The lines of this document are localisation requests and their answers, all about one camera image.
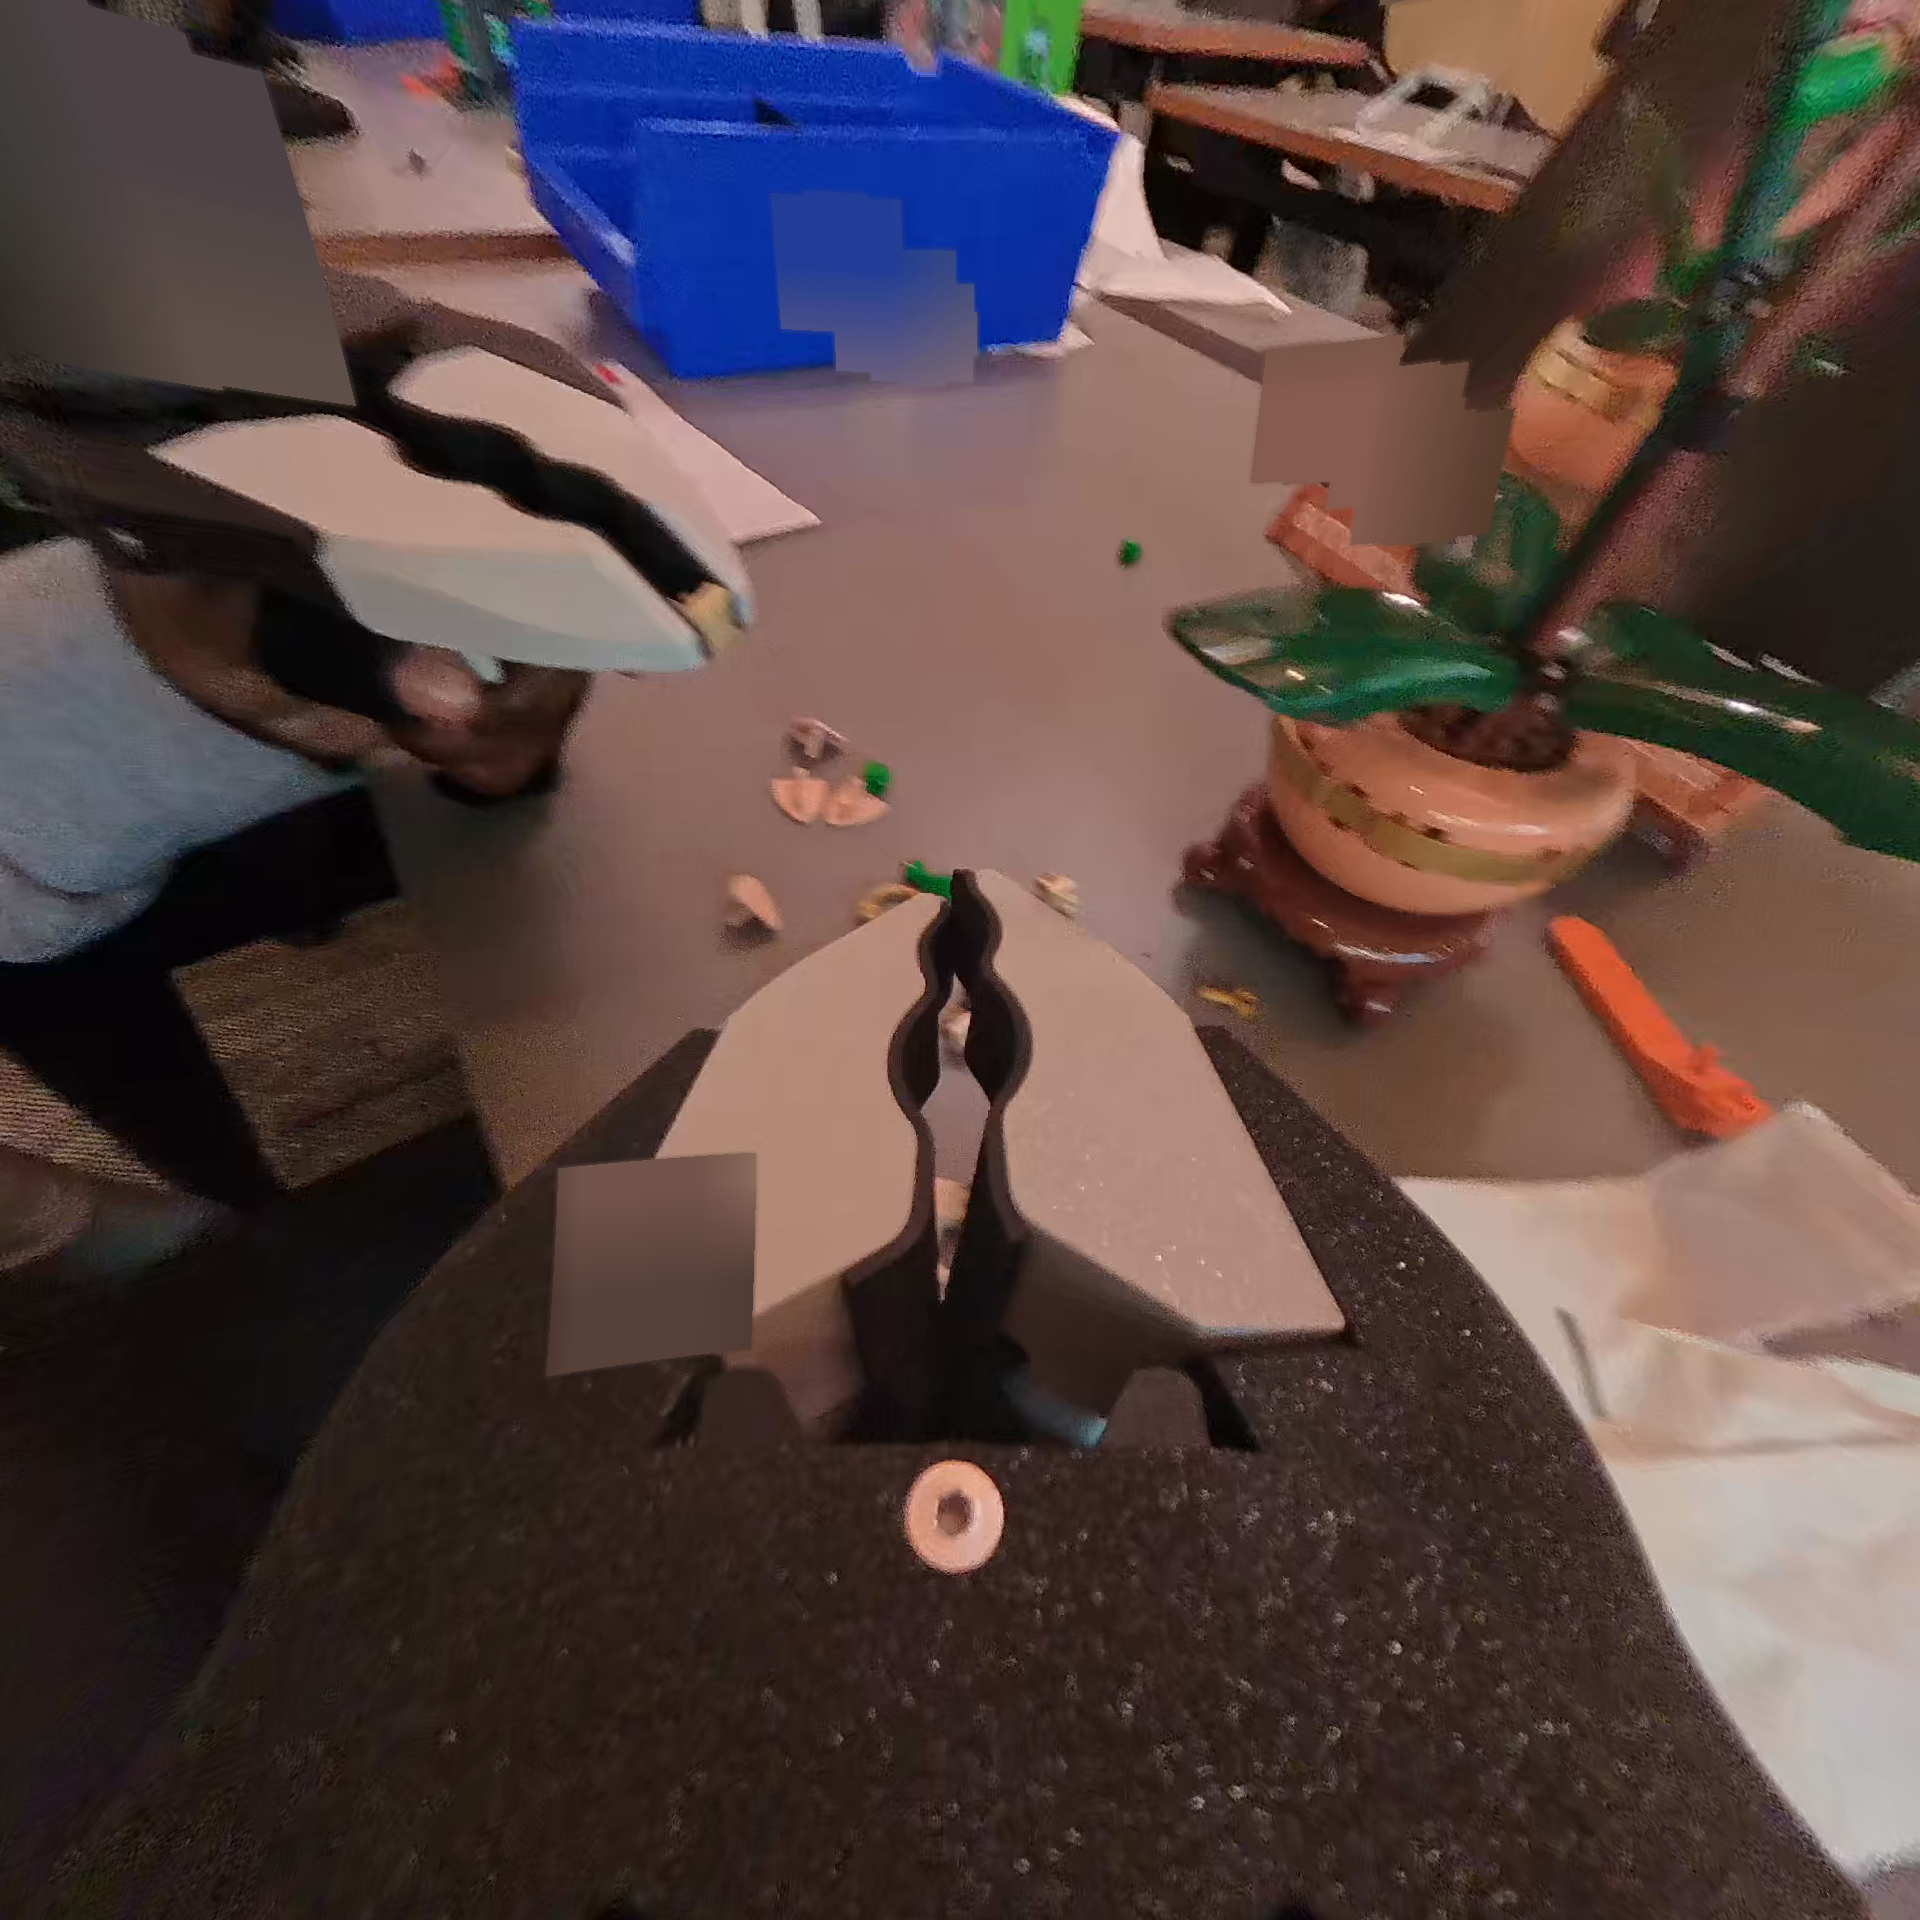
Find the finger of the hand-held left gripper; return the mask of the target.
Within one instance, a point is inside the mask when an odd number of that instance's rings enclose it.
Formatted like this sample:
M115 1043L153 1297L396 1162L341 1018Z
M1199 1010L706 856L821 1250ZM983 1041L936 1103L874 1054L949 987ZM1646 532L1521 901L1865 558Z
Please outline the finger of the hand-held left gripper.
M666 511L612 509L610 482L538 480L535 462L583 462L579 444L612 418L631 418L590 371L567 357L527 365L527 340L461 345L353 345L352 364L385 371L393 399L393 444L402 454L447 480L498 487L535 515L585 509L591 528L643 565L655 587L693 587L693 562L673 562ZM755 623L755 598L738 547L725 535L725 591Z
M535 462L538 480L610 482L612 509L666 511L673 562L693 587L655 587L590 526L585 509L535 515L498 487L415 468L396 444L353 424L212 428L163 462L234 482L320 532L322 578L377 635L441 646L482 675L544 663L585 675L682 675L709 663L677 601L725 587L725 535L686 476L631 418L591 429L583 462Z

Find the white paper sheet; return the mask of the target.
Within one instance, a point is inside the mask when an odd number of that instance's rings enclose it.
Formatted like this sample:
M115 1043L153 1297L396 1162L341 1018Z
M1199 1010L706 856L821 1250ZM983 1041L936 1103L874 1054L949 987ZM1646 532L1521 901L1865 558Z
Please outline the white paper sheet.
M682 418L645 381L622 364L597 364L597 378L635 418L643 437L693 482L735 547L813 532L817 511L785 498L728 448Z

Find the clear plastic bags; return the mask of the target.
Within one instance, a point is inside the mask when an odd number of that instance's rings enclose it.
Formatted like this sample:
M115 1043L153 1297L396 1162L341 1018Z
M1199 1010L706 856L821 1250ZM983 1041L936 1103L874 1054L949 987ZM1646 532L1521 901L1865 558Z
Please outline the clear plastic bags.
M1400 1194L1531 1343L1828 1855L1916 1866L1916 1194L1789 1103L1646 1176Z

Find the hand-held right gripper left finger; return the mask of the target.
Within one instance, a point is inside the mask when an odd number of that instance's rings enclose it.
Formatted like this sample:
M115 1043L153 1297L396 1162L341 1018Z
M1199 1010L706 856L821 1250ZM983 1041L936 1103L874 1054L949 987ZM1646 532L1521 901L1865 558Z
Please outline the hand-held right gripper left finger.
M918 1118L889 1046L926 994L942 897L912 894L793 961L718 1033L660 1162L755 1159L753 1340L728 1359L781 1381L799 1422L841 1422L861 1388L845 1282L903 1228Z

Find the person's left forearm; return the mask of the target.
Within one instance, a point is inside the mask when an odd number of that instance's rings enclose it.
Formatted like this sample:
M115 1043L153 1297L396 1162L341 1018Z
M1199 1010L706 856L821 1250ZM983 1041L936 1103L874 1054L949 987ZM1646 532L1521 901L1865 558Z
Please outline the person's left forearm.
M353 786L167 685L80 541L2 553L2 965L108 937L183 856Z

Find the wooden background table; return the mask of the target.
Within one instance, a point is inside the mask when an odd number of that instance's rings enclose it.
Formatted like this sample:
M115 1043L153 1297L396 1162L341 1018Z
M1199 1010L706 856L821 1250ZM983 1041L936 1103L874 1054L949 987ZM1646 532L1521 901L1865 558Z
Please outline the wooden background table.
M1152 82L1141 186L1174 247L1224 232L1237 274L1272 228L1356 250L1363 291L1408 322L1550 146L1529 122L1388 109L1356 90Z
M1155 82L1373 80L1379 31L1385 4L1084 4L1071 94L1116 109Z

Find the blue plastic bin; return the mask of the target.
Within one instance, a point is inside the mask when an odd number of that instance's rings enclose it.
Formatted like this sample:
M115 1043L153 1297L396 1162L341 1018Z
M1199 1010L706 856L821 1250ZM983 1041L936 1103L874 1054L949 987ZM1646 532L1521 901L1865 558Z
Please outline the blue plastic bin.
M1116 131L967 60L612 19L513 31L527 192L682 381L953 381L1062 339Z

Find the brick-built orchid in pink pot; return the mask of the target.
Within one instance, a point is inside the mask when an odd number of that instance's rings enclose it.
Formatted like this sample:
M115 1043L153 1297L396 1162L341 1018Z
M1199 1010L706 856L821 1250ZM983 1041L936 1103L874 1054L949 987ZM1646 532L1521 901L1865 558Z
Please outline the brick-built orchid in pink pot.
M1295 562L1162 619L1268 709L1243 812L1405 920L1488 924L1606 847L1624 742L1916 862L1916 28L1623 16L1399 364L1262 381L1257 476L1417 547L1425 605Z

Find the person's left hand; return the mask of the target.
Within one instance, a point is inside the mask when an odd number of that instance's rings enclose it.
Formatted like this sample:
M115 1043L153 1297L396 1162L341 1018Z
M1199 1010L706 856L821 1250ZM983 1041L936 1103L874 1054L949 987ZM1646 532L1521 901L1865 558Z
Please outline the person's left hand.
M585 672L544 663L501 663L485 678L454 651L377 635L283 594L263 598L253 658L283 697L370 720L463 805L554 792L591 690Z

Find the white paper bag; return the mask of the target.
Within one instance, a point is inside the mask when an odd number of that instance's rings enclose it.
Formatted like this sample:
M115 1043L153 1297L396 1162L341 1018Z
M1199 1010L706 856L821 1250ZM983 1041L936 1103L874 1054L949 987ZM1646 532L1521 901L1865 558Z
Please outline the white paper bag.
M1268 310L1277 315L1293 313L1277 291L1227 268L1219 256L1181 250L1155 235L1141 192L1141 146L1129 131L1116 131L1108 160L1089 241L1076 268L1069 322L1062 327L1058 340L1062 351L1089 340L1077 327L1077 313L1084 302L1103 296L1148 304L1186 302L1211 310Z

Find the grey desk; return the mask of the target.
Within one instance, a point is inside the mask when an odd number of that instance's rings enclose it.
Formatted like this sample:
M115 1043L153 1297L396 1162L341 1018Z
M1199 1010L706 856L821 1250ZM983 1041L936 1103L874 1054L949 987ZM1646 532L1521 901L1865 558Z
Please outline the grey desk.
M1174 905L1181 847L1259 771L1262 723L1159 619L1285 584L1259 535L1277 490L1244 476L1248 381L1110 310L1084 327L1091 347L990 364L953 390L664 385L823 520L750 553L750 642L702 675L600 681L548 801L474 812L383 775L502 1186L686 1030L845 930L908 856L1063 871L1084 924L1181 1005L1199 979L1252 987L1262 1017L1233 1030L1390 1176L1634 1180L1679 1149L1546 957L1537 905L1368 1033L1233 908ZM1115 565L1121 541L1141 542L1136 571ZM799 763L793 716L848 749ZM865 759L894 771L869 826L802 826L768 800L790 768L837 786ZM778 937L728 930L729 875L768 889Z

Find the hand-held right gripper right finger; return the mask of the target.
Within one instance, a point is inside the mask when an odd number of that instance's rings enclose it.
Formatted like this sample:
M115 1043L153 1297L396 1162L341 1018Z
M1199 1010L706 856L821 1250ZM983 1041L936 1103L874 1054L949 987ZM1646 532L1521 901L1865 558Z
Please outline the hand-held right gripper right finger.
M1103 1427L1140 1369L1343 1336L1199 1030L1121 950L994 871L949 884L967 1069L990 1095L946 1301L1016 1353L1044 1427Z

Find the orange brick separator tool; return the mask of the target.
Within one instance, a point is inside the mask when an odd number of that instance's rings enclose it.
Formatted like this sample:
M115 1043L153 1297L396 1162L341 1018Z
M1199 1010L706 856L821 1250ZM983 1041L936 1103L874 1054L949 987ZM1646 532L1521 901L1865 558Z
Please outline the orange brick separator tool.
M1546 948L1666 1127L1694 1141L1739 1141L1773 1118L1773 1107L1715 1046L1694 1043L1666 1018L1599 928L1555 915Z

